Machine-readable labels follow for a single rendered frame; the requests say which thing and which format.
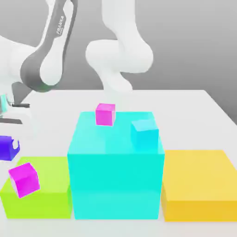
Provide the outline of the large lime green box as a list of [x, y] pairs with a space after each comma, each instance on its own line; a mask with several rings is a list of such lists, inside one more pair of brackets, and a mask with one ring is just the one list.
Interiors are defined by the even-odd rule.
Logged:
[[37, 171], [40, 189], [19, 198], [9, 177], [0, 190], [7, 218], [70, 218], [72, 198], [67, 158], [22, 157], [17, 166], [27, 162]]

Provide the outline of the small magenta cube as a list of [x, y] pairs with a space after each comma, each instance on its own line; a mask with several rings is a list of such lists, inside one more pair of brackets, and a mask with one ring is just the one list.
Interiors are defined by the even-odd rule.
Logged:
[[116, 118], [115, 104], [99, 103], [95, 110], [96, 125], [113, 126]]
[[37, 171], [29, 163], [24, 163], [8, 171], [14, 191], [23, 198], [40, 189]]

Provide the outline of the large cyan box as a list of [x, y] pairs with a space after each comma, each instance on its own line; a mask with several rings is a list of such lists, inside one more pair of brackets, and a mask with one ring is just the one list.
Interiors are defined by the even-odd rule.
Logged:
[[99, 126], [81, 112], [68, 149], [74, 216], [88, 219], [157, 219], [165, 153], [162, 143], [134, 145], [133, 121], [152, 112], [117, 112], [113, 126]]

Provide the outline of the small blue cube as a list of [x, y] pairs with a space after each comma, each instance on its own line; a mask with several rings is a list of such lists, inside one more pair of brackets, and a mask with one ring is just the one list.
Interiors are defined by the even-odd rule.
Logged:
[[20, 151], [20, 144], [18, 141], [17, 148], [13, 147], [13, 141], [11, 136], [0, 136], [0, 160], [12, 161], [13, 158]]

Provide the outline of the small cyan cube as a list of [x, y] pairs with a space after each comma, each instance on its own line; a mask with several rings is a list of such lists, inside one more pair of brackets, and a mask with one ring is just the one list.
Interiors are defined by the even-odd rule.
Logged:
[[138, 152], [157, 153], [159, 128], [154, 118], [139, 119], [131, 122], [131, 141]]

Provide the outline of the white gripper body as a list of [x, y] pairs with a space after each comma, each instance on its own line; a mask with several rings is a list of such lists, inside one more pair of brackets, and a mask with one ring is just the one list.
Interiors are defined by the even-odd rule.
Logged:
[[36, 123], [30, 109], [13, 108], [0, 114], [0, 136], [32, 138], [35, 133]]

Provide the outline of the large yellow box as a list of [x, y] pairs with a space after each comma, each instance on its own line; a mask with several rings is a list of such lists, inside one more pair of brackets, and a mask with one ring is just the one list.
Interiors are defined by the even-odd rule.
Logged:
[[166, 150], [166, 222], [237, 222], [237, 170], [222, 150]]

